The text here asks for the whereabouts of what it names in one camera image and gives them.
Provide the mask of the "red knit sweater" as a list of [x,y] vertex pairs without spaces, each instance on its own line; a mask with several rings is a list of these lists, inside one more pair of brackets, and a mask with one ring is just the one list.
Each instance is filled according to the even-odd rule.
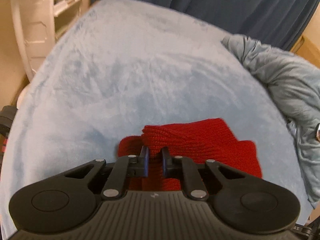
[[207,159],[262,178],[255,143],[238,140],[223,119],[206,119],[187,124],[146,125],[141,135],[122,139],[118,156],[139,154],[143,146],[149,149],[147,178],[133,179],[130,189],[143,191],[178,191],[177,179],[163,177],[161,149],[167,147],[170,155],[191,158],[202,164]]

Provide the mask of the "light blue fleece bed sheet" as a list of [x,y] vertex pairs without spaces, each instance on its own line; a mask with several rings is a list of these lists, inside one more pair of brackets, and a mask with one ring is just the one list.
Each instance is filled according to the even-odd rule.
[[225,32],[137,0],[101,0],[55,45],[14,118],[1,170],[1,232],[12,195],[93,159],[116,158],[146,125],[222,118],[253,141],[264,179],[312,206],[287,123],[266,88],[222,45]]

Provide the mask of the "grey-blue crumpled duvet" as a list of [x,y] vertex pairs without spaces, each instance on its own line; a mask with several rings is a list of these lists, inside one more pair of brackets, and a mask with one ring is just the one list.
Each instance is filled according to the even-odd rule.
[[244,35],[222,44],[266,86],[288,121],[309,202],[319,204],[319,68],[309,61]]

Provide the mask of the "white bookshelf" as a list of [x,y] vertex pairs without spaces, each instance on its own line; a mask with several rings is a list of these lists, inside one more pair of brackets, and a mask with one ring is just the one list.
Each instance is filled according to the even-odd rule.
[[57,42],[90,6],[90,0],[54,0],[53,15]]

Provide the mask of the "dark blue curtain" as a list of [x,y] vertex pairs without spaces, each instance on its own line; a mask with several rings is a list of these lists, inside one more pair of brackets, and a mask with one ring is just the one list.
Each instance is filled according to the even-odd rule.
[[140,0],[170,8],[290,50],[314,15],[319,0]]

